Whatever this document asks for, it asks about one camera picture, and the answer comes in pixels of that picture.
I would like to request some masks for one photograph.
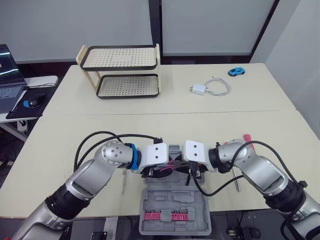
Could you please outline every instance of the black mouse pad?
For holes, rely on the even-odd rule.
[[[14,110],[10,111],[5,117],[6,119],[19,119],[19,118],[32,118],[41,117],[51,97],[56,91],[56,87],[37,87],[29,88],[18,102]],[[43,95],[45,96],[41,106],[30,108],[23,105],[24,101],[31,100],[34,97]]]

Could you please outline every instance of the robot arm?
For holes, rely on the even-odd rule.
[[[141,173],[149,166],[168,163],[165,143],[136,148],[134,144],[109,141],[94,158],[69,177],[22,223],[12,240],[59,240],[75,217],[109,182],[117,168]]]
[[[313,239],[320,234],[320,206],[276,165],[257,155],[245,142],[235,139],[210,148],[201,142],[186,141],[182,160],[189,162],[196,176],[198,164],[210,172],[226,173],[232,165],[263,195],[266,204],[287,216],[288,227],[297,239]],[[94,158],[84,163],[53,195],[49,196],[22,223],[12,240],[58,240],[77,214],[90,204],[109,182],[117,168],[127,168],[142,177],[151,177],[157,165],[168,163],[165,143],[136,148],[134,144],[109,141]]]
[[[183,146],[183,158],[189,161],[191,175],[197,174],[197,170],[192,169],[197,164],[190,164],[194,162],[205,165],[210,172],[226,173],[232,167],[235,153],[245,143],[242,139],[235,139],[210,148],[188,140]],[[257,155],[249,145],[238,152],[233,165],[263,195],[270,208],[278,209],[289,218],[287,226],[297,239],[314,239],[317,235],[320,238],[320,206],[300,184],[288,179],[275,164]]]

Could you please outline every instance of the table surface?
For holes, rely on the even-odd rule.
[[[68,70],[43,112],[49,115],[115,115],[216,113],[294,110],[295,107],[263,63],[241,64],[244,75],[232,77],[228,70],[238,64],[161,65],[162,92],[157,97],[101,99],[78,65]],[[230,95],[193,94],[193,84],[204,84],[212,76],[227,81]],[[222,83],[210,88],[224,92]]]
[[[38,76],[38,77],[25,78],[24,80],[25,80],[27,86],[32,87],[32,86],[38,86],[38,85],[43,85],[43,84],[57,84],[58,77],[57,76]],[[21,96],[16,101],[16,103],[18,103],[20,101],[20,99],[24,96],[25,93],[26,93],[26,91],[22,92]],[[11,122],[16,122],[16,121],[21,121],[21,120],[31,120],[31,119],[37,118],[37,117],[23,117],[23,118],[6,119],[7,115],[8,115],[8,112],[0,113],[0,123],[1,124],[11,123]]]
[[[168,144],[182,145],[194,140],[214,146],[249,133],[253,140],[275,148],[297,180],[306,180],[306,191],[320,201],[320,142],[296,110],[260,112],[220,112],[181,114],[132,114],[41,117],[0,189],[0,216],[26,217],[51,195],[73,172],[79,143],[88,134],[109,130],[116,134],[139,133],[163,137]],[[88,149],[97,136],[84,146]],[[126,138],[138,147],[151,144],[148,139]],[[280,166],[267,148],[256,145],[259,155]],[[208,192],[217,189],[232,174],[206,173]],[[263,197],[245,179],[240,179],[241,192],[234,184],[209,197],[210,211],[267,208]],[[122,170],[112,176],[108,185],[91,201],[80,217],[139,214],[141,193],[146,188],[139,174],[127,176],[124,195]]]

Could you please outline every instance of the toy car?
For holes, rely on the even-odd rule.
[[[228,71],[228,74],[232,77],[245,74],[246,70],[244,70],[242,67],[235,67],[234,69],[231,69]]]

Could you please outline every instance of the gray plastic toolbox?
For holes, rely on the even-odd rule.
[[[208,199],[199,192],[192,178],[187,186],[187,178],[187,174],[175,170],[167,177],[145,179],[148,187],[142,192],[139,220],[142,235],[207,236],[211,233]],[[202,174],[199,184],[203,183]],[[147,220],[145,213],[156,213],[158,219]],[[176,213],[187,213],[188,220],[172,220]]]

